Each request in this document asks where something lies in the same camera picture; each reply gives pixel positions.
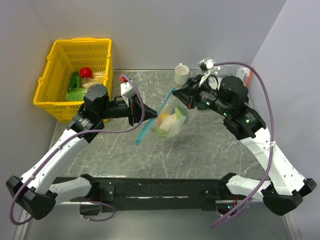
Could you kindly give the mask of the yellow orange toy mango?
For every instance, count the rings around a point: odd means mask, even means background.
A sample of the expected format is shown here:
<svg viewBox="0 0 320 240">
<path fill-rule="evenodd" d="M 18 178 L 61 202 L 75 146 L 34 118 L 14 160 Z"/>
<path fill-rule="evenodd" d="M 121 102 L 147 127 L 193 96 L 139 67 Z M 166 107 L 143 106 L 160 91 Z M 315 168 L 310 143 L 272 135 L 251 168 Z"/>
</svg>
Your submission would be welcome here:
<svg viewBox="0 0 320 240">
<path fill-rule="evenodd" d="M 157 118 L 158 124 L 161 125 L 162 122 L 163 122 L 163 120 L 164 120 L 165 118 L 167 118 L 168 116 L 169 116 L 168 113 L 161 113 L 161 114 L 158 116 L 158 118 Z"/>
</svg>

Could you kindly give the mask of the white toy cauliflower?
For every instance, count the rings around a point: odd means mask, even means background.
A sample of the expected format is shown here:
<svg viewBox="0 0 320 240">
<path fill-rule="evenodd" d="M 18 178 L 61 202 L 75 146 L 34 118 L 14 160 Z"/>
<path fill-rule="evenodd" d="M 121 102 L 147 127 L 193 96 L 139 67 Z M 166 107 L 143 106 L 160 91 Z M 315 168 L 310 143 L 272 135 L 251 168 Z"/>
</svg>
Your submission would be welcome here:
<svg viewBox="0 0 320 240">
<path fill-rule="evenodd" d="M 150 128 L 151 131 L 159 137 L 162 138 L 173 138 L 182 129 L 187 120 L 187 113 L 181 106 L 169 106 L 160 111 L 161 113 L 169 114 L 161 125 L 159 125 L 158 117 L 156 118 L 154 124 Z"/>
</svg>

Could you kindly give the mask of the clear bag with blue zipper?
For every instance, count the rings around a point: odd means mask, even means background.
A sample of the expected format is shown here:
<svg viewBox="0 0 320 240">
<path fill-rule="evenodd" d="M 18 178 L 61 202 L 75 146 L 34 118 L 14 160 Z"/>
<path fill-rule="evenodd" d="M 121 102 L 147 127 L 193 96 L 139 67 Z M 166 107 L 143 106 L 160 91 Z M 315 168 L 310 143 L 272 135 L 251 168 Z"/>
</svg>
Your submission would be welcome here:
<svg viewBox="0 0 320 240">
<path fill-rule="evenodd" d="M 171 139 L 176 137 L 183 128 L 189 125 L 197 116 L 196 108 L 188 109 L 177 99 L 172 88 L 160 106 L 157 117 L 150 119 L 141 129 L 136 145 L 152 139 Z"/>
</svg>

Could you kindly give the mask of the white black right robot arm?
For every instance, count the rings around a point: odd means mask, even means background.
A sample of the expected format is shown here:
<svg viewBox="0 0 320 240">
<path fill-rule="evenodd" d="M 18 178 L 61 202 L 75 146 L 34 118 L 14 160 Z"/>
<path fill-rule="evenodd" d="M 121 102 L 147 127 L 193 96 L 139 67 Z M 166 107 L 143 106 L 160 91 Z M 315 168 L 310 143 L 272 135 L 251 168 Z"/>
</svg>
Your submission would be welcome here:
<svg viewBox="0 0 320 240">
<path fill-rule="evenodd" d="M 304 196 L 317 184 L 312 178 L 300 174 L 274 141 L 266 123 L 247 105 L 248 89 L 236 76 L 226 76 L 217 89 L 207 83 L 200 84 L 201 76 L 188 80 L 185 87 L 173 91 L 173 96 L 189 110 L 206 107 L 223 117 L 223 125 L 255 156 L 268 173 L 259 190 L 251 194 L 259 180 L 228 173 L 218 182 L 215 197 L 250 196 L 262 201 L 274 214 L 283 216 L 296 209 Z"/>
</svg>

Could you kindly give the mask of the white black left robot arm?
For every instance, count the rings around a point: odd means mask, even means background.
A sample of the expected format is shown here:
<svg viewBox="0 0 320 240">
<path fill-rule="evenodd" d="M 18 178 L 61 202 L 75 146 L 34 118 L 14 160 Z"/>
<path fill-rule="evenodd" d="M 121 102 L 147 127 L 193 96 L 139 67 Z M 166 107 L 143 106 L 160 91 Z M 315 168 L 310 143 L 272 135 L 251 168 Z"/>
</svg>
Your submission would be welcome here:
<svg viewBox="0 0 320 240">
<path fill-rule="evenodd" d="M 130 97 L 110 100 L 106 86 L 89 87 L 78 113 L 54 146 L 21 177 L 11 176 L 6 181 L 13 203 L 40 220 L 63 202 L 76 198 L 93 202 L 102 197 L 100 182 L 89 174 L 58 184 L 53 181 L 72 157 L 104 131 L 104 119 L 127 118 L 134 130 L 143 121 L 158 116 L 156 110 L 143 103 L 139 91 L 135 87 L 133 90 Z"/>
</svg>

